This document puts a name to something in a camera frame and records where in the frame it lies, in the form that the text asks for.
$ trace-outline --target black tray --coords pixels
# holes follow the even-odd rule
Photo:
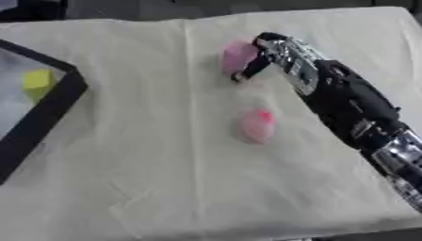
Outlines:
[[[35,60],[64,72],[63,77],[48,94],[0,139],[1,185],[24,162],[88,86],[74,65],[5,40],[0,40],[0,50]]]

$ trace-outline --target pink object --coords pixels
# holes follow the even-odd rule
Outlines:
[[[246,137],[264,143],[274,135],[275,118],[266,109],[256,109],[248,113],[241,122]]]
[[[258,49],[245,41],[234,41],[224,50],[222,56],[222,69],[231,75],[246,68],[247,64],[256,58]]]

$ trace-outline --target yellow sponge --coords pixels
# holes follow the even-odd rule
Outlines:
[[[47,69],[38,69],[24,74],[24,92],[36,104],[56,84],[53,73]]]

